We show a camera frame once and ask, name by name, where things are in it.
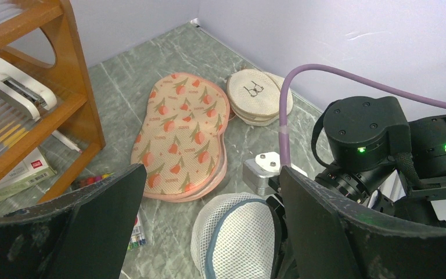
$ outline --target wooden shelf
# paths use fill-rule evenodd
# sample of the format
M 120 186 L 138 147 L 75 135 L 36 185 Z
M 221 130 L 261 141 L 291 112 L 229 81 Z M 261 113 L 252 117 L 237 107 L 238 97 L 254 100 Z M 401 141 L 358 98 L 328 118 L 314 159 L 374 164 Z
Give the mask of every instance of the wooden shelf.
M 95 155 L 100 151 L 100 145 L 90 144 L 76 161 L 66 170 L 66 172 L 55 182 L 52 188 L 38 201 L 38 203 L 50 201 L 61 195 L 71 185 L 74 178 L 79 176 L 81 171 L 87 166 Z
M 59 3 L 35 3 L 0 24 L 0 49 L 63 14 Z
M 86 100 L 86 97 L 81 95 L 69 96 L 62 105 L 0 156 L 0 180 L 74 112 L 79 110 Z
M 105 146 L 102 126 L 89 81 L 73 8 L 69 0 L 9 0 L 0 9 L 0 57 L 49 87 L 64 102 L 0 156 L 0 179 L 21 162 L 54 130 L 89 146 L 57 180 L 42 201 L 61 195 Z M 16 16 L 17 10 L 23 10 Z M 54 50 L 56 63 L 46 65 L 8 44 L 40 28 Z

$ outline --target mesh bag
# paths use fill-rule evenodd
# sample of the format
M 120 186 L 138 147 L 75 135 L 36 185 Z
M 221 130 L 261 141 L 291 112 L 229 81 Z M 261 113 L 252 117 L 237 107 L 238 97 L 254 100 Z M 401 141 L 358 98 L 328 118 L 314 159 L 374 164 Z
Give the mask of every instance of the mesh bag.
M 192 201 L 216 187 L 226 172 L 229 112 L 226 94 L 210 81 L 188 73 L 159 80 L 131 153 L 148 173 L 144 197 Z
M 190 253 L 206 279 L 270 278 L 274 229 L 271 211 L 259 196 L 216 196 L 197 216 Z
M 233 110 L 249 121 L 268 121 L 278 116 L 279 95 L 284 78 L 259 70 L 245 69 L 230 76 L 227 94 Z M 287 113 L 293 107 L 288 91 Z

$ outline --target white mesh laundry bag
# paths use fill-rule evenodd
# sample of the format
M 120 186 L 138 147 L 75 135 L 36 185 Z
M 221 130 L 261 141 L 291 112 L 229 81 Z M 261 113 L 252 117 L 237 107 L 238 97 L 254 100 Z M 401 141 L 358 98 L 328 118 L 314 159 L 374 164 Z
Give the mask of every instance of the white mesh laundry bag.
M 190 253 L 205 279 L 271 278 L 275 225 L 265 200 L 249 193 L 216 196 L 197 216 Z

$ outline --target white wall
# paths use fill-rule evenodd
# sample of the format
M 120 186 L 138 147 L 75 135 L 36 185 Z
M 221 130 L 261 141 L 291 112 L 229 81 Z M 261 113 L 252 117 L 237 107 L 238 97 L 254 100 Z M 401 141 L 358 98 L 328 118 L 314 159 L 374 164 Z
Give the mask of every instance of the white wall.
M 199 2 L 71 0 L 87 65 L 96 65 L 196 18 Z M 48 60 L 50 52 L 40 36 L 32 34 L 13 46 Z
M 281 76 L 322 63 L 446 100 L 446 1 L 202 0 L 199 20 L 233 50 Z M 292 87 L 322 109 L 346 96 L 385 95 L 319 72 L 300 74 Z M 446 113 L 400 101 L 408 120 Z

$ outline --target purple cable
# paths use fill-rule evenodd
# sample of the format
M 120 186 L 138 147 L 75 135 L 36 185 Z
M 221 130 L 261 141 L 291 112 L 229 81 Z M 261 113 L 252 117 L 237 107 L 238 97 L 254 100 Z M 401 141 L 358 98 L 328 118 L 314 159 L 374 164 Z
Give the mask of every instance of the purple cable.
M 286 115 L 286 99 L 288 97 L 288 89 L 292 83 L 293 78 L 302 71 L 317 70 L 326 71 L 328 73 L 336 74 L 350 80 L 354 80 L 358 83 L 365 84 L 367 86 L 377 88 L 378 90 L 391 93 L 406 99 L 410 99 L 416 102 L 425 103 L 430 106 L 436 106 L 446 109 L 446 102 L 426 98 L 423 96 L 415 95 L 403 90 L 399 90 L 381 83 L 377 83 L 373 80 L 369 80 L 364 77 L 357 76 L 356 74 L 349 73 L 334 67 L 321 65 L 321 64 L 306 64 L 301 65 L 293 69 L 285 78 L 283 85 L 281 86 L 281 95 L 279 97 L 279 157 L 282 166 L 291 166 L 292 160 L 290 157 L 290 135 L 288 130 L 288 116 Z

